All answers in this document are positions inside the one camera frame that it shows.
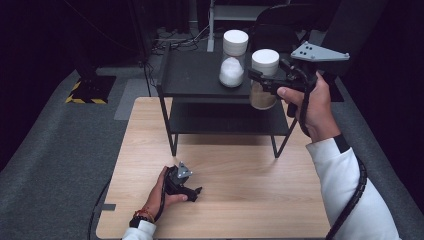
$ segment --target bracelet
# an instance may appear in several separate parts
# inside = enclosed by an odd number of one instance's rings
[[[151,222],[153,224],[155,223],[155,218],[153,217],[153,215],[149,211],[147,211],[146,208],[142,208],[142,209],[140,209],[138,211],[135,211],[133,217],[137,217],[137,216],[139,216],[142,213],[145,213],[145,214],[149,215],[149,218],[150,218],[150,221],[149,222]]]

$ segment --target black table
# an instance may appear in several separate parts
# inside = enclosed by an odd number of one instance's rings
[[[157,81],[165,127],[173,156],[179,134],[270,135],[278,158],[296,124],[290,128],[281,101],[268,110],[250,105],[251,80],[229,88],[219,81],[222,53],[171,51],[167,47]],[[246,66],[251,54],[246,54]],[[164,98],[172,97],[168,116]],[[285,136],[277,149],[274,136]]]

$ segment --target lower shelf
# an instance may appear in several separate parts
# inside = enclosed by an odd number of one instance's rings
[[[289,132],[280,101],[257,110],[249,101],[193,102],[174,98],[169,118],[171,134],[238,134],[286,136]]]

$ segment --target shelf top tray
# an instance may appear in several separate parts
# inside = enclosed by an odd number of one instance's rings
[[[164,97],[248,98],[250,79],[244,72],[243,83],[235,88],[219,81],[221,52],[165,51],[157,82]],[[251,54],[246,53],[245,64]]]

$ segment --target gray carpet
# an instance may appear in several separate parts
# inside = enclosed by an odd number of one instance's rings
[[[160,57],[153,58],[157,71]],[[57,87],[1,172],[0,239],[96,239],[102,199],[95,208],[89,232],[92,210],[113,173],[133,100],[148,96],[138,67],[102,68],[97,73],[117,76],[109,104],[65,103],[79,78],[72,73]],[[337,84],[346,102],[333,104],[335,116],[389,205],[401,237],[424,239],[421,212],[394,174],[343,85],[340,81]]]

